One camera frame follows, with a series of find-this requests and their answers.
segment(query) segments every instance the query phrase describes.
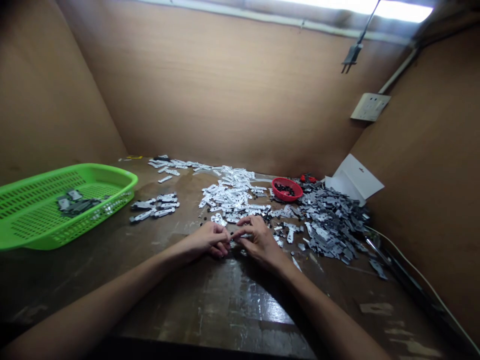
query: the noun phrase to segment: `left hand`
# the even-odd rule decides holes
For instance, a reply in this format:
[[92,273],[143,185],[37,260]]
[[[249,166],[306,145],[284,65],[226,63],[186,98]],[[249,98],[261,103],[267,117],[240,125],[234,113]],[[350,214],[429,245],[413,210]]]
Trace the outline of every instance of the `left hand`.
[[209,252],[216,258],[223,258],[230,250],[230,234],[227,229],[215,222],[207,221],[193,234],[174,245],[187,256],[188,261],[198,258]]

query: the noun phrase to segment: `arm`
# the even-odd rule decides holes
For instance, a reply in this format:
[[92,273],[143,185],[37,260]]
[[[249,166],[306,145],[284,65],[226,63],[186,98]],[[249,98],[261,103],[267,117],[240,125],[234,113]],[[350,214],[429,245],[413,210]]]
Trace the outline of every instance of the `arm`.
[[[247,216],[237,223],[244,224],[250,225],[239,229],[232,238],[291,290],[335,359],[390,359],[370,335],[295,267],[260,216]],[[250,239],[241,237],[244,234],[251,234]]]
[[211,246],[229,249],[223,226],[207,222],[163,252],[106,283],[26,331],[0,353],[2,359],[77,359],[91,350],[168,273]]

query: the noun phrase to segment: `hand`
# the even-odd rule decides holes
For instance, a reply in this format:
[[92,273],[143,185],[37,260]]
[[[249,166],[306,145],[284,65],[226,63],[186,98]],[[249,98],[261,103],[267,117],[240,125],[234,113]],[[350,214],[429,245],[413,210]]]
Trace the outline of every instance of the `hand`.
[[230,240],[230,234],[225,227],[207,221],[193,234],[176,243],[174,247],[182,252],[184,257],[186,256],[188,262],[206,252],[214,257],[223,258],[230,250]]
[[[231,238],[242,244],[248,254],[261,266],[276,273],[286,264],[292,264],[275,241],[271,230],[265,225],[261,216],[247,216],[236,224],[238,226],[250,224],[238,229]],[[244,234],[252,236],[250,239],[241,237]]]

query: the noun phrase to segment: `red bowl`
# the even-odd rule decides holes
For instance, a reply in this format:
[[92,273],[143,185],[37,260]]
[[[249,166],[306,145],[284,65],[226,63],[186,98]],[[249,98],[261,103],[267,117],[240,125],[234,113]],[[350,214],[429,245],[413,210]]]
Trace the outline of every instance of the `red bowl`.
[[[295,195],[290,196],[288,191],[278,191],[278,189],[275,187],[275,184],[291,187]],[[286,179],[284,177],[277,177],[273,179],[273,181],[271,182],[271,187],[273,189],[273,193],[277,198],[288,203],[301,198],[304,194],[304,191],[302,190],[300,185],[298,185],[295,181]]]

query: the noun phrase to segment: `wooden wall panel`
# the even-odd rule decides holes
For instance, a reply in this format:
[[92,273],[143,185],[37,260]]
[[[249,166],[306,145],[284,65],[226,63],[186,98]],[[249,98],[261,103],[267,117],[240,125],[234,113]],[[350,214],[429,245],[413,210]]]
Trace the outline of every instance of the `wooden wall panel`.
[[365,124],[350,114],[404,59],[366,41],[136,1],[57,0],[132,154],[261,173],[333,174]]
[[426,48],[352,153],[385,188],[378,230],[480,343],[480,27]]
[[0,27],[0,184],[125,146],[57,4],[17,1]]

